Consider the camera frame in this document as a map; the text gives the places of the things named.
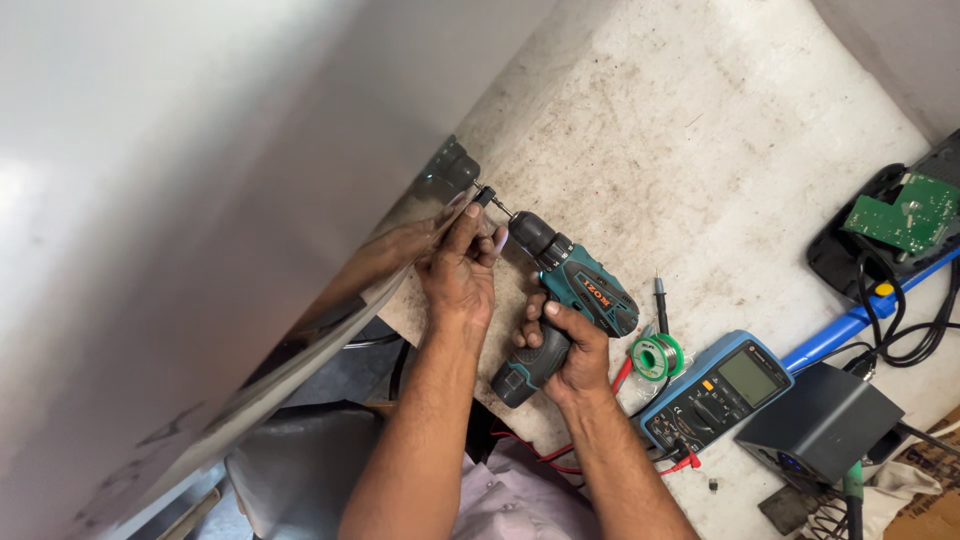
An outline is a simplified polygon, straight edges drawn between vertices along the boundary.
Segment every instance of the hand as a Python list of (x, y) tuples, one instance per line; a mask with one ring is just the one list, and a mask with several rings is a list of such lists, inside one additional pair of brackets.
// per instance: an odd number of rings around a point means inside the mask
[(463, 322), (486, 333), (493, 316), (493, 264), (507, 241), (507, 228), (492, 236), (483, 209), (470, 203), (433, 254), (417, 261), (431, 325)]
[[(539, 282), (537, 274), (531, 281)], [(612, 396), (610, 381), (610, 339), (593, 326), (587, 317), (569, 307), (546, 301), (545, 293), (527, 298), (526, 321), (514, 332), (518, 347), (538, 347), (543, 343), (540, 316), (545, 314), (557, 328), (566, 331), (572, 343), (566, 353), (566, 363), (543, 386), (543, 392), (561, 409), (586, 398)]]

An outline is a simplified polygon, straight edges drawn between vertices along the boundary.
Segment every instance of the lavender shirt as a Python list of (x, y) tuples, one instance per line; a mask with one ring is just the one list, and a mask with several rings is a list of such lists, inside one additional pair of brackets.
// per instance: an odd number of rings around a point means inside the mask
[(456, 540), (580, 540), (600, 537), (589, 501), (513, 439), (501, 439), (487, 464), (464, 454)]

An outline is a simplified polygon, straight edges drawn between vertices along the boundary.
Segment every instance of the teal cordless drill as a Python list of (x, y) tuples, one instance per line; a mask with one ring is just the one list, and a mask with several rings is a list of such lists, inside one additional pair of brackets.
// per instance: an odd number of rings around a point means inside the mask
[[(510, 215), (510, 238), (540, 267), (540, 282), (550, 300), (580, 311), (610, 337), (623, 337), (636, 329), (636, 302), (583, 246), (555, 232), (533, 212), (512, 213), (497, 199), (492, 201)], [(510, 408), (517, 408), (540, 390), (566, 360), (570, 338), (545, 316), (540, 319), (540, 329), (540, 346), (514, 350), (490, 382), (493, 392)]]

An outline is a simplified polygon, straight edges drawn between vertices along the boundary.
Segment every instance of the digital multimeter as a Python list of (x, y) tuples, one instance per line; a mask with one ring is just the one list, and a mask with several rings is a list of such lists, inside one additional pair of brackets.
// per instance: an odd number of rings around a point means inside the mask
[(680, 439), (698, 454), (793, 386), (793, 377), (752, 334), (735, 330), (700, 353), (640, 416), (668, 452)]

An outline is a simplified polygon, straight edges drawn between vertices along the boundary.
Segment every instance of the solder wire spool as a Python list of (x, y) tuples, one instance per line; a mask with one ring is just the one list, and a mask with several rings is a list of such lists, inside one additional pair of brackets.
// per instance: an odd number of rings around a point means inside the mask
[(684, 369), (684, 350), (665, 333), (638, 338), (630, 348), (630, 359), (647, 380), (673, 377)]

